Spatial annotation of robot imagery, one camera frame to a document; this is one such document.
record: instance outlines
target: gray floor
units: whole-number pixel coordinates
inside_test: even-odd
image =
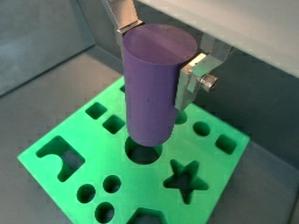
[[[0,223],[71,223],[17,156],[121,74],[121,61],[95,47],[0,98]],[[210,223],[281,224],[292,215],[298,223],[298,189],[298,170],[252,143]]]

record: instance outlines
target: circular hole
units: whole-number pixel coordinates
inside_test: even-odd
[[[83,204],[90,203],[94,200],[95,195],[97,195],[97,189],[94,185],[83,185],[79,188],[78,199],[81,203]]]
[[[193,125],[193,129],[197,132],[197,134],[202,137],[206,137],[211,133],[211,128],[209,124],[205,122],[197,122]]]
[[[162,156],[163,146],[147,147],[137,143],[130,137],[126,140],[126,154],[129,158],[139,165],[150,165]]]
[[[115,193],[121,188],[122,182],[118,176],[111,175],[106,178],[103,187],[109,193]]]
[[[175,124],[185,124],[187,122],[187,113],[185,111],[179,111]]]
[[[115,216],[115,208],[109,203],[101,203],[97,208],[95,216],[99,223],[110,223]]]

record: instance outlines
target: screw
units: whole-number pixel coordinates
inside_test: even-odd
[[[215,88],[218,80],[220,78],[214,76],[211,73],[205,74],[201,77],[201,88],[206,92],[210,92]]]

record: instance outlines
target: rectangular hole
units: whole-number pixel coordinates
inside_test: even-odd
[[[86,110],[90,117],[98,120],[109,111],[109,109],[99,103],[95,102],[93,106]]]
[[[234,153],[234,150],[238,147],[237,142],[225,135],[220,136],[220,139],[215,144],[220,147],[220,149],[224,150],[230,155]]]
[[[126,85],[119,90],[125,93],[127,91]]]
[[[113,115],[103,123],[103,127],[114,135],[121,131],[121,129],[125,126],[126,126],[126,122],[117,115]]]
[[[62,136],[57,136],[37,152],[37,156],[39,158],[43,158],[49,155],[59,156],[63,161],[58,179],[61,182],[65,182],[83,166],[86,159]]]

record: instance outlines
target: white panel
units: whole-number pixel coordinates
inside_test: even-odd
[[[298,0],[139,0],[299,77]]]

